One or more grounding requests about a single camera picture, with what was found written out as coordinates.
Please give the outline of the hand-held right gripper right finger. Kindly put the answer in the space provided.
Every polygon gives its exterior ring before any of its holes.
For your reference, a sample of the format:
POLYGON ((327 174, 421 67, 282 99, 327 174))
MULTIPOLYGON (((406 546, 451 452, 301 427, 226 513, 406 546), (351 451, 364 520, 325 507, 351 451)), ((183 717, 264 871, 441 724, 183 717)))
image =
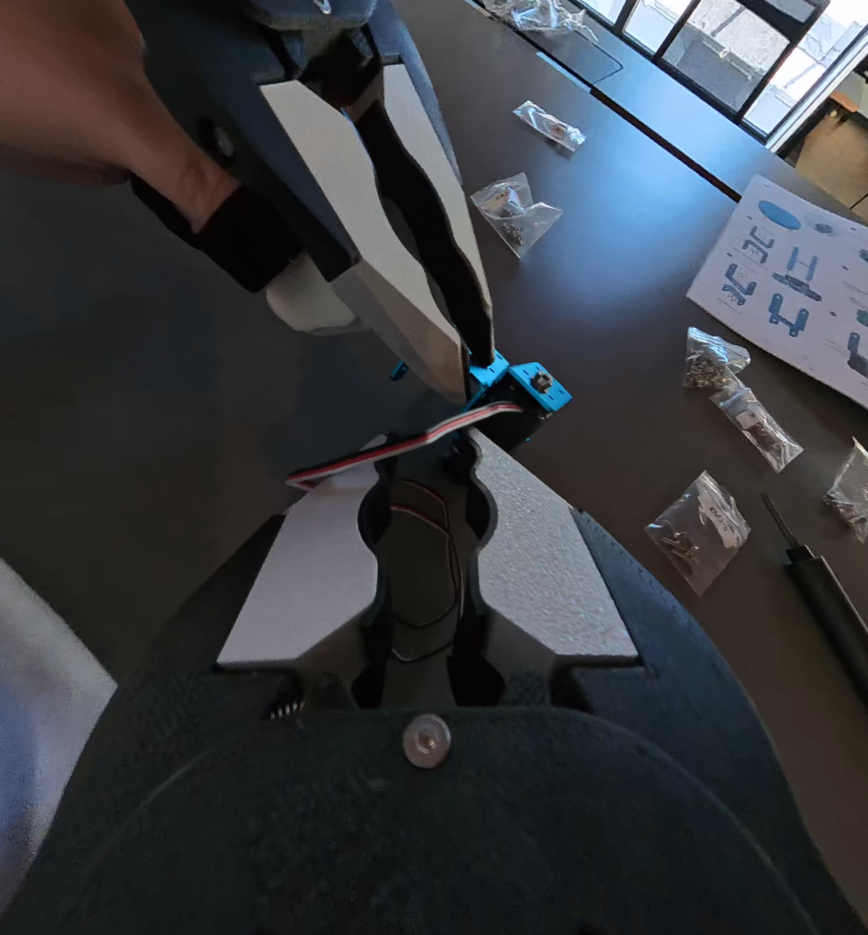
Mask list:
POLYGON ((579 513, 478 429, 454 444, 451 466, 472 535, 449 654, 456 704, 496 705, 517 676, 553 693, 573 669, 637 666, 579 513))

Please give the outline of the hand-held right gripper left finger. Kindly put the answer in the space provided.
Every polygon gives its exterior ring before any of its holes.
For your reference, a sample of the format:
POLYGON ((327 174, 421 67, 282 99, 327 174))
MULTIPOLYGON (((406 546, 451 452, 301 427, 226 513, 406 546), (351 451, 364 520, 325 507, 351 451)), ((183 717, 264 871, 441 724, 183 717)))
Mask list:
POLYGON ((312 483, 282 519, 220 669, 291 672, 306 687, 331 675, 359 706, 381 706, 393 611, 377 549, 392 520, 392 486, 392 456, 312 483))

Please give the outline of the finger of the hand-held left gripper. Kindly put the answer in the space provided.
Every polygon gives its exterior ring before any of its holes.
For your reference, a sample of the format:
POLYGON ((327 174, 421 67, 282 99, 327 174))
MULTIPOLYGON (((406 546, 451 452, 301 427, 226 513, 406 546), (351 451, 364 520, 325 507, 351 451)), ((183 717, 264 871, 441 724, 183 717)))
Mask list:
MULTIPOLYGON (((311 212, 287 217, 300 247, 267 284, 269 307, 314 337, 371 331, 426 386, 465 402, 469 349, 402 211, 415 187, 382 107, 381 77, 343 110, 300 81, 264 86, 261 95, 295 154, 293 168, 305 170, 297 200, 311 212)), ((439 108, 422 101, 448 152, 439 108)))
POLYGON ((408 227, 474 362, 491 364, 493 303, 462 183, 406 66, 385 65, 381 79, 385 116, 411 164, 408 227))

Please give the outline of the labelled clear bag of screws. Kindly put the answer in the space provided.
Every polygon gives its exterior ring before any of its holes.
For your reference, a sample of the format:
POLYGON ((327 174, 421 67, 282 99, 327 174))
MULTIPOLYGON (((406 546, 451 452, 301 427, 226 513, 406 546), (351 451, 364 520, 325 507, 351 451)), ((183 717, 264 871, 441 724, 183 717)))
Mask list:
POLYGON ((735 498, 706 470, 645 531, 699 597, 752 532, 735 498))

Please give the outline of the dark grey desk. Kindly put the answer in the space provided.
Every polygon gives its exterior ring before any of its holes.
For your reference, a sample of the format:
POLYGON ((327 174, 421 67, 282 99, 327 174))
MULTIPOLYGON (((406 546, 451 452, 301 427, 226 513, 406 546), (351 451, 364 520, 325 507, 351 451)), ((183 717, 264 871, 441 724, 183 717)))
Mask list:
MULTIPOLYGON (((572 393, 521 450, 685 603, 760 712, 830 871, 868 925, 868 714, 806 613, 761 501, 828 559, 868 624, 868 540, 823 502, 868 414, 761 352, 745 380, 804 447, 781 474, 682 388, 686 292, 734 205, 663 203, 592 144, 619 124, 468 2, 398 2, 467 190, 526 173, 564 213, 517 261, 474 213, 498 349, 572 393), (526 100, 586 135, 557 151, 526 100), (702 471, 751 534, 702 596, 645 528, 702 471)), ((124 188, 0 170, 0 556, 117 679, 269 516, 292 469, 442 401, 370 334, 311 338, 162 228, 124 188)))

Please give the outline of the person's left hand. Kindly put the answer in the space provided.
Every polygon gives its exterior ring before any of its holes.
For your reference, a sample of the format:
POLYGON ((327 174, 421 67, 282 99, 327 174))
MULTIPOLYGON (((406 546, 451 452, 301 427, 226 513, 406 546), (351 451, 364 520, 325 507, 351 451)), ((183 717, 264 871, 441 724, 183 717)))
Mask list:
POLYGON ((157 96, 118 1, 0 1, 0 165, 91 185, 138 178, 194 232, 239 188, 157 96))

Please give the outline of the clear plastic parts bag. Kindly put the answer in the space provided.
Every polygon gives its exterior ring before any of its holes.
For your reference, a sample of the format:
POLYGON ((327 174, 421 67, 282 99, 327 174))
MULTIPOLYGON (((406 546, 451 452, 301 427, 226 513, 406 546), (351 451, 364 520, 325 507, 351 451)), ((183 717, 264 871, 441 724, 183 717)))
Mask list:
POLYGON ((868 450, 853 438, 849 454, 823 501, 852 532, 856 541, 868 539, 868 450))
POLYGON ((524 172, 486 185, 472 193, 470 201, 518 259, 530 251, 564 213, 557 206, 534 200, 524 172))
POLYGON ((526 100, 512 111, 513 115, 531 130, 543 137, 557 151, 572 155, 579 151, 586 141, 586 135, 579 127, 561 120, 545 111, 534 101, 526 100))
POLYGON ((781 473, 803 453, 803 447, 771 416, 755 392, 742 382, 728 382, 709 399, 762 454, 775 473, 781 473))

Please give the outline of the crumpled clear plastic wrap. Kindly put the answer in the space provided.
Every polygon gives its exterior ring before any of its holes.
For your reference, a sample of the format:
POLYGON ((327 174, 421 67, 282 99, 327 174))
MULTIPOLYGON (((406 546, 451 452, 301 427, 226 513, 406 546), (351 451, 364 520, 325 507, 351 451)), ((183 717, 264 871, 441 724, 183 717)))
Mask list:
POLYGON ((593 32, 581 9, 571 10, 562 1, 481 1, 485 11, 520 33, 547 37, 568 34, 582 36, 593 43, 593 32))

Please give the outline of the clear bag of silver screws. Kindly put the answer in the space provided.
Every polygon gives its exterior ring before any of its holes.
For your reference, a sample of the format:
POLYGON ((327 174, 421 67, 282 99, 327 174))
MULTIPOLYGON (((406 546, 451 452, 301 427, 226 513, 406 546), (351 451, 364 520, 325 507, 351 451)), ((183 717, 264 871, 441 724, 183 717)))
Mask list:
POLYGON ((722 391, 750 366, 747 349, 690 326, 686 333, 683 387, 722 391))

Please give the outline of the black screwdriver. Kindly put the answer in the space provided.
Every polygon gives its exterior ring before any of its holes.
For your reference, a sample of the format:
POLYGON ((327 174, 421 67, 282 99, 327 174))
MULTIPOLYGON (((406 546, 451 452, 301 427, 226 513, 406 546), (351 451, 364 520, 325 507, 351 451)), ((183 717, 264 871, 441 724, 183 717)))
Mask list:
POLYGON ((795 537, 767 493, 761 498, 784 540, 785 573, 868 711, 868 625, 825 557, 795 537))

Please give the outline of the large office window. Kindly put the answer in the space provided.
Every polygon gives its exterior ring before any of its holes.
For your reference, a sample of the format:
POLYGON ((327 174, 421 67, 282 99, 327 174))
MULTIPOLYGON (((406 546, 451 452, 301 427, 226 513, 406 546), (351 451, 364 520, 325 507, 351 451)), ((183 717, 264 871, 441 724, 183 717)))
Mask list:
POLYGON ((868 87, 868 1, 581 1, 594 24, 785 156, 868 87))

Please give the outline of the person's white shirt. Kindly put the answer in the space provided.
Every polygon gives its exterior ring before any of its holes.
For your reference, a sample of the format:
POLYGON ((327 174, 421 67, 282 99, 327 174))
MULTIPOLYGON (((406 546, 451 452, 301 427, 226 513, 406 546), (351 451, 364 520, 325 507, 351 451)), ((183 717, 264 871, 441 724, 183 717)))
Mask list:
POLYGON ((115 690, 63 618, 0 558, 0 915, 115 690))

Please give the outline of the assembly instruction booklet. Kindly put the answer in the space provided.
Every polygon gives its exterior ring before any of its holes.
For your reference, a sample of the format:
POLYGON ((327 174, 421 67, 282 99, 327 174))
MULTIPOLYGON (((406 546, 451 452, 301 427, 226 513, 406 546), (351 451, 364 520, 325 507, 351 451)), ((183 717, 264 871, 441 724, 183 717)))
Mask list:
POLYGON ((754 176, 687 298, 868 412, 868 227, 754 176))

